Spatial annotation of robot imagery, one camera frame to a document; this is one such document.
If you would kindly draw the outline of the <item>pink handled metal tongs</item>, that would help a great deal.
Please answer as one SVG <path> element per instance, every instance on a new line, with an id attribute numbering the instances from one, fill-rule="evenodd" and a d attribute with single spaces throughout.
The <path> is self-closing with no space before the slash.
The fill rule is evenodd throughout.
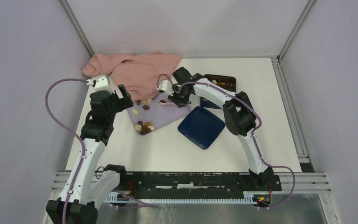
<path id="1" fill-rule="evenodd" d="M 173 105 L 176 105 L 174 102 L 172 102 L 172 101 L 170 101 L 170 100 L 167 100 L 167 99 L 162 99 L 162 100 L 164 100 L 165 103 L 160 103 L 160 102 L 159 102 L 159 104 L 160 104 L 161 106 L 173 106 Z"/>

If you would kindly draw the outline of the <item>lilac plastic tray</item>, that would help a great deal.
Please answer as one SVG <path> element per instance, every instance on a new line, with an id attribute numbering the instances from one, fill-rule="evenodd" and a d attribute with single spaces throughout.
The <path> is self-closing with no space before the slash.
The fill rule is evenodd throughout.
<path id="1" fill-rule="evenodd" d="M 150 134 L 181 118 L 184 118 L 190 113 L 191 108 L 188 105 L 181 108 L 178 108 L 176 105 L 161 106 L 159 101 L 162 99 L 168 100 L 167 97 L 168 94 L 164 92 L 158 94 L 155 98 L 133 102 L 133 107 L 129 108 L 127 111 L 134 129 L 136 124 L 142 125 L 142 130 L 135 130 L 137 134 Z M 148 126 L 154 126 L 155 130 L 151 131 Z"/>

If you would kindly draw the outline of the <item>dark blue box lid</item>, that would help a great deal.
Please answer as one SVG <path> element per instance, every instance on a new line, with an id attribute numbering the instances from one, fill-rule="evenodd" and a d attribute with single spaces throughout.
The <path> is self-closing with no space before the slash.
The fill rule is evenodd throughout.
<path id="1" fill-rule="evenodd" d="M 178 131 L 199 148 L 206 150 L 224 128 L 224 121 L 207 109 L 197 106 L 179 124 Z"/>

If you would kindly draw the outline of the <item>dark blue chocolate box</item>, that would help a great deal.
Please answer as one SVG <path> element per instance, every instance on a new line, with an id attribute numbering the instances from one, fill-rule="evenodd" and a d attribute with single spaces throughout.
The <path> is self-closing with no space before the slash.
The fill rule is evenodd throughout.
<path id="1" fill-rule="evenodd" d="M 205 74 L 204 77 L 213 84 L 231 92 L 236 92 L 236 78 L 223 75 Z M 206 98 L 200 97 L 200 106 L 204 108 L 220 109 L 216 104 L 207 100 Z"/>

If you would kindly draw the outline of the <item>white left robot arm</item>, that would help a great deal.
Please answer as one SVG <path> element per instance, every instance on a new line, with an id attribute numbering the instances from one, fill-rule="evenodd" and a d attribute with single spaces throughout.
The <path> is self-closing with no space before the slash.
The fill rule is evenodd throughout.
<path id="1" fill-rule="evenodd" d="M 46 212 L 55 224 L 94 224 L 98 210 L 113 189 L 123 190 L 128 184 L 126 170 L 121 165 L 107 165 L 95 184 L 92 178 L 97 163 L 114 130 L 117 113 L 133 107 L 131 95 L 123 84 L 115 91 L 98 90 L 90 95 L 88 112 L 81 135 L 81 146 L 66 185 L 56 200 L 49 200 Z"/>

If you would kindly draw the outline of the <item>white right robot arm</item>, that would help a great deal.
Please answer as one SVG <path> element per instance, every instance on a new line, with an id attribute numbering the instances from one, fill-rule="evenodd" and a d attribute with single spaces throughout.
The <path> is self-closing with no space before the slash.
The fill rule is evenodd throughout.
<path id="1" fill-rule="evenodd" d="M 225 90 L 201 74 L 191 75 L 184 67 L 176 69 L 173 77 L 177 84 L 163 81 L 158 89 L 166 91 L 169 100 L 177 107 L 186 106 L 189 97 L 195 95 L 211 101 L 222 109 L 226 128 L 231 134 L 237 136 L 246 154 L 251 186 L 255 190 L 265 189 L 274 171 L 266 163 L 257 144 L 255 132 L 261 125 L 256 124 L 256 121 L 260 117 L 254 111 L 248 95 L 243 91 L 235 93 Z"/>

